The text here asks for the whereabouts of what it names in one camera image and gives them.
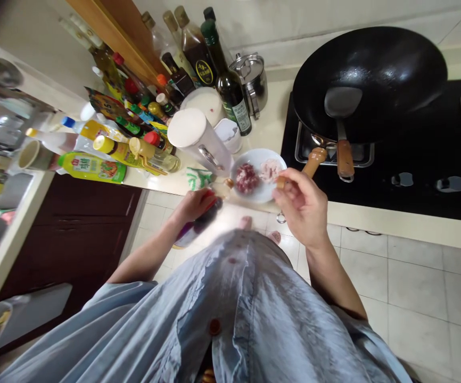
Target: kitchen counter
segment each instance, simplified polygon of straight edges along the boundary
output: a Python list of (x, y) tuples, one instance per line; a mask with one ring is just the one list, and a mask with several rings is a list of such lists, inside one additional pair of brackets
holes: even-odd
[[(443, 51), (449, 70), (449, 79), (461, 79), (461, 47)], [(289, 94), (299, 66), (267, 70), (268, 102), (258, 121), (252, 121), (252, 132), (243, 137), (243, 147), (237, 154), (252, 148), (268, 148), (280, 153)], [(191, 157), (178, 151), (181, 169), (171, 175), (155, 177), (144, 171), (129, 169), (124, 184), (144, 189), (185, 195), (189, 190), (186, 167), (201, 168)], [(53, 179), (53, 173), (35, 172), (34, 179), (23, 197), (14, 221), (0, 243), (0, 289), (17, 257), (27, 233)], [(262, 205), (246, 203), (234, 193), (230, 203), (255, 210), (277, 213), (273, 203)], [(383, 234), (395, 235), (430, 243), (461, 248), (461, 221), (411, 214), (373, 207), (329, 202), (328, 222)]]

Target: white plate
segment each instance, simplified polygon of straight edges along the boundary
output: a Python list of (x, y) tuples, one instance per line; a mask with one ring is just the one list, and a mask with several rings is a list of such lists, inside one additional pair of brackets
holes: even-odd
[[(239, 168), (244, 163), (249, 163), (252, 165), (258, 177), (261, 174), (261, 164), (269, 159), (277, 160), (282, 169), (287, 169), (287, 165), (285, 164), (284, 159), (274, 151), (270, 149), (252, 149), (240, 155), (239, 158), (234, 162), (234, 165), (230, 170), (230, 177), (234, 182), (236, 182), (237, 168)], [(246, 199), (247, 201), (254, 203), (266, 203), (273, 199), (271, 193), (275, 187), (275, 182), (267, 184), (260, 179), (259, 185), (251, 194), (243, 194), (237, 190), (237, 187), (235, 187), (234, 190), (239, 197)]]

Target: black wok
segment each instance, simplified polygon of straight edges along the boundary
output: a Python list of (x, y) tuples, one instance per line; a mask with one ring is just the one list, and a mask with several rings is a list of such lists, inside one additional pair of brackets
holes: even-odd
[(347, 138), (352, 144), (374, 143), (396, 134), (388, 122), (428, 105), (446, 81), (445, 60), (425, 37), (395, 27), (357, 29), (305, 61), (294, 81), (294, 109), (313, 134), (337, 141), (335, 120), (325, 112), (326, 91), (359, 88), (360, 104), (345, 120)]

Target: cabinet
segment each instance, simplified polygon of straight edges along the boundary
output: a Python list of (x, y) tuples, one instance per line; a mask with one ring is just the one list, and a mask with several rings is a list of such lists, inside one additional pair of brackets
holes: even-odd
[(0, 301), (72, 285), (62, 314), (0, 349), (0, 355), (76, 314), (117, 268), (142, 189), (56, 175), (0, 291)]

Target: stove knob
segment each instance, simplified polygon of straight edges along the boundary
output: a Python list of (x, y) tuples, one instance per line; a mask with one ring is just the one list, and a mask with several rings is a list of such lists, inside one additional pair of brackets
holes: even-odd
[(437, 181), (436, 188), (442, 193), (461, 192), (461, 177), (452, 176), (449, 178), (439, 179)]
[(394, 186), (398, 187), (408, 187), (413, 186), (413, 175), (411, 173), (399, 173), (395, 176), (392, 176), (390, 180)]

